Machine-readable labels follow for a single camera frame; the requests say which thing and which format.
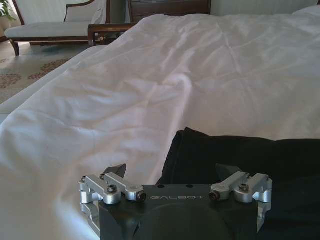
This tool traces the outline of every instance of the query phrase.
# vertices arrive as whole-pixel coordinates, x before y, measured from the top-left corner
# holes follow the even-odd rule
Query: white duvet
[[[0,126],[0,239],[98,239],[80,177],[154,184],[185,127],[320,138],[320,16],[154,15],[48,83]]]

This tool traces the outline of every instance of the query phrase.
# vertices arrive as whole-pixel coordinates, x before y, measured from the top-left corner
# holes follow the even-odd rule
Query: logo
[[[186,200],[186,199],[204,199],[206,196],[151,196],[152,200]]]

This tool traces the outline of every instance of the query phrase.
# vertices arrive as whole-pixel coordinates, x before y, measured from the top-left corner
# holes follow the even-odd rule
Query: wooden armrest
[[[88,26],[88,40],[90,46],[96,45],[97,33],[120,33],[132,28],[136,23],[119,23],[119,24],[90,24]]]

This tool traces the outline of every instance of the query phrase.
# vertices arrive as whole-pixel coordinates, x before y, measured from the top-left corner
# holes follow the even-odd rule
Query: patterned rug
[[[15,57],[9,42],[0,43],[0,104],[87,48],[87,45],[20,43],[20,56]]]

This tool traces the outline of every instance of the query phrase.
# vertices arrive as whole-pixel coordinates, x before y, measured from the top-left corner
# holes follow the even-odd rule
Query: pillow
[[[107,20],[107,1],[106,0],[98,0],[97,10],[95,11],[91,24],[105,24]]]
[[[293,13],[293,15],[310,14],[320,16],[320,5],[310,6]]]

